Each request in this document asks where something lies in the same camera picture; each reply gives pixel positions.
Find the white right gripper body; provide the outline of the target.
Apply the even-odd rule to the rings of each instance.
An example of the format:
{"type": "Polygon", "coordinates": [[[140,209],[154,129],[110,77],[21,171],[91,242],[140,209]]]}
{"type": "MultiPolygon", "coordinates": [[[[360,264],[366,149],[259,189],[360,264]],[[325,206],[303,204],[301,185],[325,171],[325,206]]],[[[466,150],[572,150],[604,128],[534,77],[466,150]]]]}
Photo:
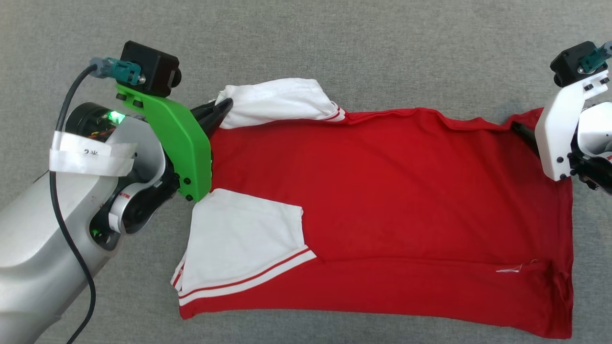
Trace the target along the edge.
{"type": "Polygon", "coordinates": [[[611,178],[611,103],[585,107],[608,91],[609,72],[562,87],[544,108],[535,137],[544,174],[560,181],[575,174],[592,182],[611,178]]]}

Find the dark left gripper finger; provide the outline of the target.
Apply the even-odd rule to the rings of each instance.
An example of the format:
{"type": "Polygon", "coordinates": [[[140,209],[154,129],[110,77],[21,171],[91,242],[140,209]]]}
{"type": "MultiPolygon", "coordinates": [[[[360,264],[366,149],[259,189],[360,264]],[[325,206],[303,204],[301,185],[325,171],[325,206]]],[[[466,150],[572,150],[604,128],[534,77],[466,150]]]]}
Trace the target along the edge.
{"type": "Polygon", "coordinates": [[[228,113],[232,110],[234,101],[232,98],[223,99],[221,102],[216,104],[210,115],[203,118],[203,132],[206,137],[210,140],[216,130],[221,126],[223,120],[227,117],[228,113]]]}
{"type": "Polygon", "coordinates": [[[214,106],[216,105],[216,101],[212,100],[207,104],[199,105],[191,109],[191,113],[196,120],[203,120],[206,116],[212,113],[214,106]]]}

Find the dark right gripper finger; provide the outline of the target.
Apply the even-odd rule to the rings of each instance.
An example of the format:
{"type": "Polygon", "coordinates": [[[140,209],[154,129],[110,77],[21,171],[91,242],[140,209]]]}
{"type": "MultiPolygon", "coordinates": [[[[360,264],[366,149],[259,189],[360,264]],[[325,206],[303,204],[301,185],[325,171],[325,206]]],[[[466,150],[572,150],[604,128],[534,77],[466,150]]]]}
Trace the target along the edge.
{"type": "Polygon", "coordinates": [[[516,121],[511,123],[511,129],[514,133],[516,133],[516,135],[518,135],[518,137],[520,137],[520,139],[522,139],[523,142],[527,144],[527,146],[529,146],[535,156],[540,157],[536,136],[533,130],[531,130],[525,124],[516,121]]]}

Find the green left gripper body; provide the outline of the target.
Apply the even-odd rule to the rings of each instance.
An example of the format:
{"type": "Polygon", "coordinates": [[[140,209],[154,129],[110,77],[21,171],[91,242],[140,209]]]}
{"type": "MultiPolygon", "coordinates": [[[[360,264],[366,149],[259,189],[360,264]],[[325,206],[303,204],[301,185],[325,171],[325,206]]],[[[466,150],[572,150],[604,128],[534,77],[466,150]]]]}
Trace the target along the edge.
{"type": "Polygon", "coordinates": [[[211,150],[192,112],[168,98],[146,95],[120,84],[116,89],[126,97],[124,106],[144,115],[159,139],[179,175],[178,192],[192,201],[203,199],[211,188],[211,150]]]}

